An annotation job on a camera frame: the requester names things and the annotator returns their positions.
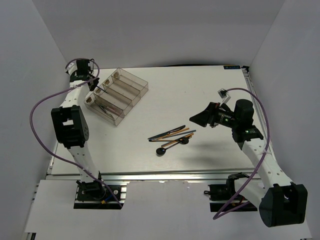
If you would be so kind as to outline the pink handled fork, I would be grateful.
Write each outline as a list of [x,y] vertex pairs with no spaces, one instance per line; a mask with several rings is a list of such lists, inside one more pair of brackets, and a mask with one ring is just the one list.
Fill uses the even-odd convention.
[[110,112],[112,112],[114,115],[120,116],[123,114],[123,112],[121,110],[118,109],[114,109],[114,108],[110,108],[107,106],[104,106],[106,109],[108,109]]

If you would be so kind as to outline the black knife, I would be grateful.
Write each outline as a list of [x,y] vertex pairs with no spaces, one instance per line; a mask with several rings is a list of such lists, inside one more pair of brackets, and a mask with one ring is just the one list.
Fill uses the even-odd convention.
[[178,133],[179,131],[183,130],[185,127],[186,127],[185,125],[179,126],[177,128],[168,130],[166,132],[151,136],[151,137],[148,138],[148,140],[157,139],[157,138],[160,138],[160,137],[165,137],[165,136],[168,136],[168,135],[173,134],[173,133]]

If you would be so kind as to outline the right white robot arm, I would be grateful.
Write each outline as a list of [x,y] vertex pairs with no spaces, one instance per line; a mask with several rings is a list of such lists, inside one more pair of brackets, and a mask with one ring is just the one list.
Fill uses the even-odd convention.
[[232,138],[254,166],[252,175],[259,175],[263,187],[244,173],[229,175],[223,194],[228,201],[217,212],[226,213],[226,207],[240,196],[257,208],[262,222],[269,228],[297,225],[305,221],[308,191],[303,184],[295,184],[267,152],[268,140],[253,124],[254,107],[247,99],[237,100],[234,110],[226,104],[211,102],[190,121],[206,127],[222,125],[231,129]]

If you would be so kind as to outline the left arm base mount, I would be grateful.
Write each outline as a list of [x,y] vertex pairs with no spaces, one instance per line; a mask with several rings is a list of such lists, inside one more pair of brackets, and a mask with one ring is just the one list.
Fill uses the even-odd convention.
[[108,190],[98,182],[76,181],[73,208],[76,210],[120,210],[124,205],[121,185],[110,185]]

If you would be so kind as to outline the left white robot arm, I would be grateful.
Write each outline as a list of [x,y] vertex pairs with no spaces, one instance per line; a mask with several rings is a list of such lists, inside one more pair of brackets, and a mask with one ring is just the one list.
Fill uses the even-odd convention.
[[100,178],[100,172],[89,152],[89,127],[80,106],[86,92],[92,91],[99,82],[99,78],[94,76],[94,62],[92,58],[78,58],[67,65],[65,72],[70,77],[71,90],[67,92],[62,104],[51,110],[51,118],[57,141],[72,155],[80,173],[78,184],[91,184],[88,193],[99,200],[105,196],[106,187],[94,182]]

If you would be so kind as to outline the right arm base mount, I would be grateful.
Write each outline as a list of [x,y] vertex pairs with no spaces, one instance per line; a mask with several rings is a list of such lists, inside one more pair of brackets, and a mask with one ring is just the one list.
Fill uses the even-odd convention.
[[[228,176],[226,183],[224,184],[210,184],[208,185],[209,190],[203,192],[204,195],[209,197],[209,206],[210,211],[217,212],[236,192],[234,187],[235,180],[238,179],[247,179],[249,176],[245,173],[236,173]],[[224,210],[228,211],[232,208],[235,208],[243,203],[247,203],[242,208],[236,209],[236,212],[257,212],[257,208],[250,202],[247,201],[242,195],[238,195],[235,200],[233,200]]]

